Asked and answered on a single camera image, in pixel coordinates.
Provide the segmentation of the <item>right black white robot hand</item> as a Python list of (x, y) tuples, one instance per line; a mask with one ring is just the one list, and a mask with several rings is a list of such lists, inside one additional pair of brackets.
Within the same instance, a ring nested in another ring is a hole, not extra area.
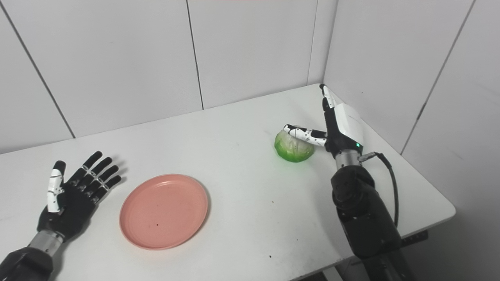
[(318, 86), (323, 95), (322, 107), (327, 130), (313, 130), (287, 124), (283, 130), (304, 142), (323, 146), (333, 156), (343, 151), (363, 154), (364, 126), (359, 113), (346, 103), (339, 103), (334, 93), (325, 84)]

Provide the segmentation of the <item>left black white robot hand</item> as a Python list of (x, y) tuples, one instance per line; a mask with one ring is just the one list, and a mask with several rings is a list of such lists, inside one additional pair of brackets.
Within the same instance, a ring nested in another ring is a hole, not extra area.
[(36, 230), (50, 231), (66, 242), (88, 225), (98, 204), (121, 181), (119, 167), (101, 151), (93, 153), (68, 179), (64, 180), (66, 163), (58, 160), (52, 167)]

